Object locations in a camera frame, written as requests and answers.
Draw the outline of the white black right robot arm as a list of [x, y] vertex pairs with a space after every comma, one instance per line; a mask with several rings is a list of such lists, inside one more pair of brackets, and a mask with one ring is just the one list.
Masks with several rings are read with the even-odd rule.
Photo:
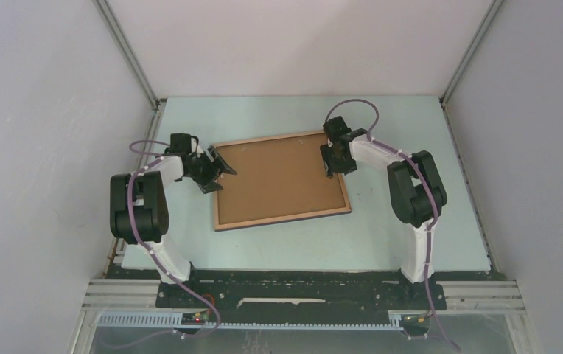
[[427, 298], [421, 283], [433, 273], [433, 234], [447, 203], [447, 194], [431, 153], [408, 155], [370, 136], [366, 129], [352, 130], [341, 116], [323, 124], [327, 143], [320, 146], [326, 176], [349, 174], [362, 162], [386, 172], [395, 216], [410, 226], [408, 256], [401, 272], [407, 278], [397, 291], [406, 308], [417, 308]]

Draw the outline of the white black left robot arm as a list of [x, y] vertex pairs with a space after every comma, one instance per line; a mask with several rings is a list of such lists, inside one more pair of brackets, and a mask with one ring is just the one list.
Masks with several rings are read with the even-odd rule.
[[189, 280], [194, 266], [169, 239], [165, 189], [190, 178], [202, 193], [218, 192], [223, 188], [218, 178], [237, 172], [214, 146], [203, 149], [195, 135], [174, 133], [164, 147], [141, 169], [111, 177], [110, 229], [115, 238], [146, 252], [162, 281], [177, 284], [174, 298], [189, 308], [201, 300], [202, 288]]

